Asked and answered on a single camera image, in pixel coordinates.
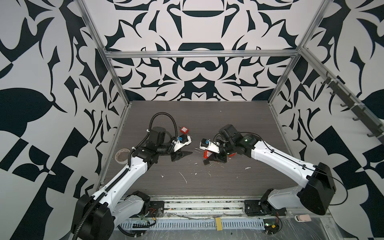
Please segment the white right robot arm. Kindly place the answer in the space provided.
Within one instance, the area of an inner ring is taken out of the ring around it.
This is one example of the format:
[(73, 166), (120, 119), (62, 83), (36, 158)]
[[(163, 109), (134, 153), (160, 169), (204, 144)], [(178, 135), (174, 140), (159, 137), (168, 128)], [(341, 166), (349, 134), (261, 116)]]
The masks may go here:
[(296, 159), (269, 145), (261, 136), (239, 132), (233, 125), (219, 130), (219, 139), (202, 139), (199, 148), (210, 152), (204, 160), (226, 163), (229, 155), (245, 155), (260, 161), (293, 180), (297, 186), (268, 189), (261, 199), (246, 207), (249, 216), (276, 215), (287, 208), (305, 208), (323, 216), (336, 193), (335, 178), (324, 163), (317, 165)]

